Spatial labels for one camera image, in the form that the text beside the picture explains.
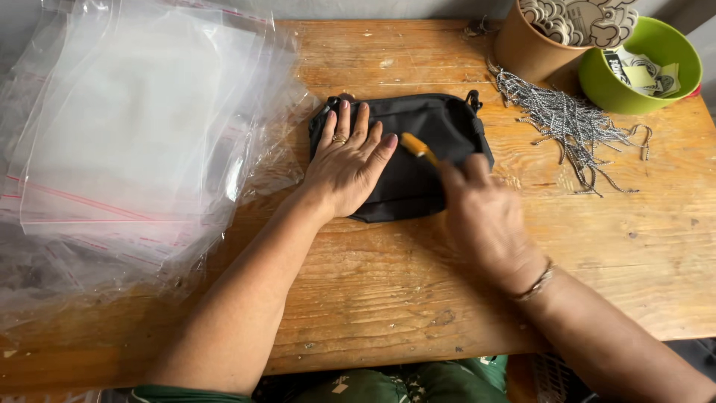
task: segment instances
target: ring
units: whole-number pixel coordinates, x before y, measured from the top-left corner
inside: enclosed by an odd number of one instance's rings
[[[346,141],[348,141],[348,139],[345,138],[345,137],[343,137],[343,136],[341,136],[341,135],[339,135],[339,134],[336,134],[336,135],[333,136],[333,142],[335,143],[336,141],[340,141],[341,144],[345,144]]]

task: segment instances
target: wooden table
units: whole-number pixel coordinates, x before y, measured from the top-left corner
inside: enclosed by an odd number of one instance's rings
[[[322,100],[480,91],[480,117],[495,172],[522,193],[526,222],[552,258],[661,340],[716,335],[716,128],[701,97],[617,124],[646,123],[639,150],[599,178],[604,198],[577,195],[556,143],[517,123],[485,68],[494,36],[467,39],[462,21],[284,23],[302,39],[300,78]],[[289,140],[308,162],[306,124]],[[66,311],[22,326],[0,359],[0,393],[136,384],[181,321],[290,190],[239,209],[208,265],[209,279],[180,305],[151,295]],[[443,215],[386,224],[335,219],[318,234],[286,304],[267,374],[511,354],[546,347],[487,287],[471,292],[452,274],[459,259]]]

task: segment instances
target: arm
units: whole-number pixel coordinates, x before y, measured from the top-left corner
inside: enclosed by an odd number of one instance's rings
[[[380,122],[368,133],[368,115],[361,107],[349,136],[348,102],[340,119],[330,112],[304,183],[216,281],[148,382],[251,395],[316,233],[363,204],[395,150],[394,134],[381,141]],[[332,140],[336,126],[345,144]]]
[[[508,296],[529,291],[549,263],[527,234],[519,196],[490,177],[482,155],[467,159],[465,173],[447,164],[441,172],[447,225],[471,267]],[[705,403],[716,396],[716,384],[559,268],[518,306],[602,397]]]

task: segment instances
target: green container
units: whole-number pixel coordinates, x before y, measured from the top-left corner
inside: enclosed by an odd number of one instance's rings
[[[584,53],[579,82],[589,99],[607,112],[641,115],[663,108],[693,93],[701,82],[701,59],[681,32],[657,19],[641,16],[634,33],[624,43],[632,54],[645,54],[660,66],[679,63],[681,90],[666,98],[639,94],[611,71],[599,48]]]

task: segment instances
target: black pouch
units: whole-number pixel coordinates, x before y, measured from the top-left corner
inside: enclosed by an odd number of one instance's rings
[[[485,140],[483,122],[475,115],[483,105],[478,96],[472,90],[466,100],[447,94],[421,94],[362,102],[370,107],[369,126],[380,120],[384,136],[410,132],[425,142],[438,159],[448,159],[455,165],[460,165],[471,153],[484,153],[492,168],[494,159]],[[311,160],[316,155],[327,114],[330,110],[338,113],[341,100],[328,98],[309,122]],[[359,105],[360,102],[351,104],[351,133]],[[399,145],[368,200],[350,218],[387,222],[424,217],[444,209],[442,184],[435,167]]]

